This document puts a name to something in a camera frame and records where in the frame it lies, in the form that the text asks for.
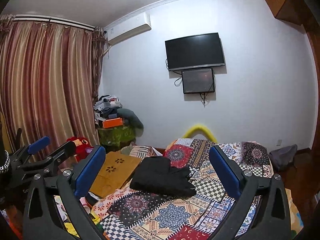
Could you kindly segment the green patterned storage box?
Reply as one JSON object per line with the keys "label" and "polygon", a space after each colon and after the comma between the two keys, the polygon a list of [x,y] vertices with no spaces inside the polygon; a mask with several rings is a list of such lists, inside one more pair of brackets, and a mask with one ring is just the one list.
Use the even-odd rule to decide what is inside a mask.
{"label": "green patterned storage box", "polygon": [[135,129],[131,126],[117,126],[112,128],[99,128],[99,142],[105,146],[120,146],[136,140]]}

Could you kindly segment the striped red gold curtain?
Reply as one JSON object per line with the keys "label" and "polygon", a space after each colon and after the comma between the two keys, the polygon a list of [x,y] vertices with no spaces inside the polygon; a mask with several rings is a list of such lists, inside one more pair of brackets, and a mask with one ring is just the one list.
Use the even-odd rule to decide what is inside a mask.
{"label": "striped red gold curtain", "polygon": [[98,144],[93,105],[105,44],[98,27],[1,16],[1,115],[11,144],[18,131],[24,145],[49,137],[37,159],[72,137]]}

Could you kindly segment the large black wall television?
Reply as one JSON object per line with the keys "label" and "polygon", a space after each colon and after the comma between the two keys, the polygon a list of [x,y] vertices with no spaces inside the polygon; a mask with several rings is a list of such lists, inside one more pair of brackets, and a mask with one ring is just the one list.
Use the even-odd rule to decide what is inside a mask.
{"label": "large black wall television", "polygon": [[184,70],[225,65],[218,33],[180,37],[165,41],[168,70]]}

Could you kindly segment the yellow garment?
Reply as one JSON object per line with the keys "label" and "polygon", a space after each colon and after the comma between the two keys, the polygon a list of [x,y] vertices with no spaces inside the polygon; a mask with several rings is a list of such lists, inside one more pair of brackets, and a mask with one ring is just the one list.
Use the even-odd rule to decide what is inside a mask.
{"label": "yellow garment", "polygon": [[[93,221],[95,225],[99,224],[101,221],[100,217],[97,216],[94,212],[88,213],[88,216],[90,217],[90,219]],[[75,227],[73,226],[69,218],[67,218],[67,220],[64,221],[64,225],[70,234],[74,235],[75,237],[79,237]]]}

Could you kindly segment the bamboo lap desk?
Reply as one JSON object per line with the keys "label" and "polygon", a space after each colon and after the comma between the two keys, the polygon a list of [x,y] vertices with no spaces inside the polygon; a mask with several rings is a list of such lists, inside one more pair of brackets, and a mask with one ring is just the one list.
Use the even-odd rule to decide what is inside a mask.
{"label": "bamboo lap desk", "polygon": [[114,193],[129,181],[141,161],[120,152],[109,152],[89,191],[101,198]]}

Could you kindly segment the dark grey cushion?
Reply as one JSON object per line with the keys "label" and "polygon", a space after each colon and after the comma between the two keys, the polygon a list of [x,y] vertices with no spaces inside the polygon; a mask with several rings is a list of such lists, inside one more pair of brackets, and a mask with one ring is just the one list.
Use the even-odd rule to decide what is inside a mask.
{"label": "dark grey cushion", "polygon": [[127,123],[136,129],[144,129],[143,123],[140,121],[138,116],[132,110],[126,108],[117,109],[117,115],[124,120],[127,120]]}

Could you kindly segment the red plush toy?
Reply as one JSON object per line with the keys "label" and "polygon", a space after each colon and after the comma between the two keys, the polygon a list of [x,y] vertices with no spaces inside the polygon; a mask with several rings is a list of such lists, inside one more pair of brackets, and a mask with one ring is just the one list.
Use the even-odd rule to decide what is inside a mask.
{"label": "red plush toy", "polygon": [[89,140],[86,137],[71,137],[67,141],[72,141],[75,143],[75,158],[79,162],[82,159],[85,159],[93,150]]}

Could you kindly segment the black zip hoodie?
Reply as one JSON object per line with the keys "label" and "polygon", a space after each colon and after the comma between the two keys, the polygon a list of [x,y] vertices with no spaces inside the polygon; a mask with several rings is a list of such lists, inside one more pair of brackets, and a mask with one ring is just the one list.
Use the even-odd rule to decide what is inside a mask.
{"label": "black zip hoodie", "polygon": [[147,157],[136,168],[130,188],[161,196],[192,197],[196,187],[189,181],[190,167],[171,165],[162,156]]}

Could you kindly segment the white wall air conditioner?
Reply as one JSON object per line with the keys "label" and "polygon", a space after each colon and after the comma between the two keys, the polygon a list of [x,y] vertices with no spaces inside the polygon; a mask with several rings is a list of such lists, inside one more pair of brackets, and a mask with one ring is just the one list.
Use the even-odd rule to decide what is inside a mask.
{"label": "white wall air conditioner", "polygon": [[147,12],[119,20],[105,27],[107,45],[114,46],[150,30],[151,20]]}

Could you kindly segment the orange box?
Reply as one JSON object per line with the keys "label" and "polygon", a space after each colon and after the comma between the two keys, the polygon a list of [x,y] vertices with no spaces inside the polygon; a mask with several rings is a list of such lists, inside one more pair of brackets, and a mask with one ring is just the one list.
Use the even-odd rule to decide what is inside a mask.
{"label": "orange box", "polygon": [[123,125],[123,119],[122,118],[114,118],[114,119],[108,119],[103,121],[103,128],[113,128]]}

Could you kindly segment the small black wall monitor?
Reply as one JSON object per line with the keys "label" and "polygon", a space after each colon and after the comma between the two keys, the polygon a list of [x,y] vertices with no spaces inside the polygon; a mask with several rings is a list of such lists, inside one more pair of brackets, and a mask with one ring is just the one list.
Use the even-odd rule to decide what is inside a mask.
{"label": "small black wall monitor", "polygon": [[212,68],[183,70],[184,94],[214,93],[215,77]]}

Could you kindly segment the grey backpack on floor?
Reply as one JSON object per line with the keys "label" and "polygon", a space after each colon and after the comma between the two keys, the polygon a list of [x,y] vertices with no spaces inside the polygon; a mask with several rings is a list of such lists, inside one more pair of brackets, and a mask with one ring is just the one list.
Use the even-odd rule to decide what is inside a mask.
{"label": "grey backpack on floor", "polygon": [[293,162],[294,156],[297,153],[297,145],[286,146],[277,150],[271,151],[268,156],[276,171],[284,170],[289,163]]}

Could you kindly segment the wooden overhead cabinet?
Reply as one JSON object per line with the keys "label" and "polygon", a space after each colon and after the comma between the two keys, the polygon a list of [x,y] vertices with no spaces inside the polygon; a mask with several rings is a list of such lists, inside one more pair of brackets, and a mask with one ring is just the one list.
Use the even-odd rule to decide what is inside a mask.
{"label": "wooden overhead cabinet", "polygon": [[303,0],[265,0],[273,16],[296,25],[304,24],[310,16],[308,6]]}

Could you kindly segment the patchwork patterned bedspread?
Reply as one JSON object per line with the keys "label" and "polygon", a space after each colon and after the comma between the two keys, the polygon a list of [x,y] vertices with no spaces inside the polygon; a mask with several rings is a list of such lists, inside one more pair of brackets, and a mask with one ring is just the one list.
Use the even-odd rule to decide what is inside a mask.
{"label": "patchwork patterned bedspread", "polygon": [[[209,161],[214,142],[179,138],[164,151],[172,166],[190,168],[192,197],[165,197],[130,188],[131,180],[101,198],[89,192],[86,201],[98,229],[107,239],[207,239],[232,208]],[[252,141],[218,144],[242,170],[271,178],[273,168],[267,149]]]}

